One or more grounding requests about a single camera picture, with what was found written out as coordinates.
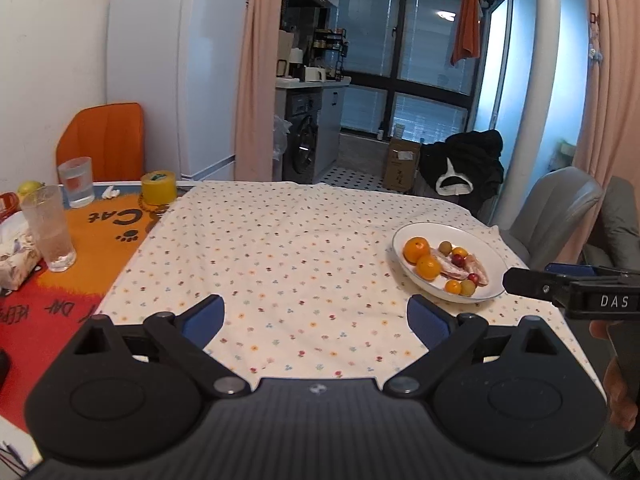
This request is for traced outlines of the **person's right hand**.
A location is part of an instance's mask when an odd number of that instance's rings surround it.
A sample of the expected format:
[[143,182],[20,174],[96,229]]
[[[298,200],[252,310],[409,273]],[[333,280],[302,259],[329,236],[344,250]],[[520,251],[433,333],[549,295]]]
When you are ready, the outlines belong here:
[[633,430],[639,409],[634,399],[628,396],[628,384],[616,356],[608,363],[603,388],[608,396],[612,424],[626,432]]

